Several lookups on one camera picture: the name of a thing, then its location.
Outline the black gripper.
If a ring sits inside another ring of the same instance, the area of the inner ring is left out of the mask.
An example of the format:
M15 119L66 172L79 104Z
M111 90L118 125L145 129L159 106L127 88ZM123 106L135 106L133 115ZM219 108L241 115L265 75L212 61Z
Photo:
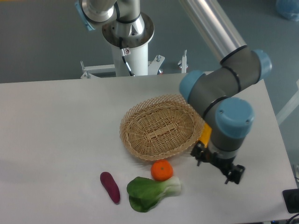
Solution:
M212 153L202 142L197 142L195 144L190 155L196 159L197 166L200 166L203 162L207 162L218 168L223 175L226 175L227 179L225 184L228 184L229 182L239 184L242 180L245 167L242 165L235 166L233 164L235 157L222 159L219 157L219 153Z

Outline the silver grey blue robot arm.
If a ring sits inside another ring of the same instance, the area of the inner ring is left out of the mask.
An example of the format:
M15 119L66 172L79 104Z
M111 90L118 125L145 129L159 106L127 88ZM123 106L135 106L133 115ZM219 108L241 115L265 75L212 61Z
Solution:
M228 182L239 183L245 167L234 165L233 160L251 130L254 111L236 94L267 77L271 60L262 50L248 48L217 1L183 0L181 5L221 65L210 74L187 72L179 85L185 101L212 129L207 147L196 146L192 156L217 167ZM140 1L78 0L75 6L85 28L102 29L116 48L118 76L149 74L147 56L133 53L154 34L153 22L141 12Z

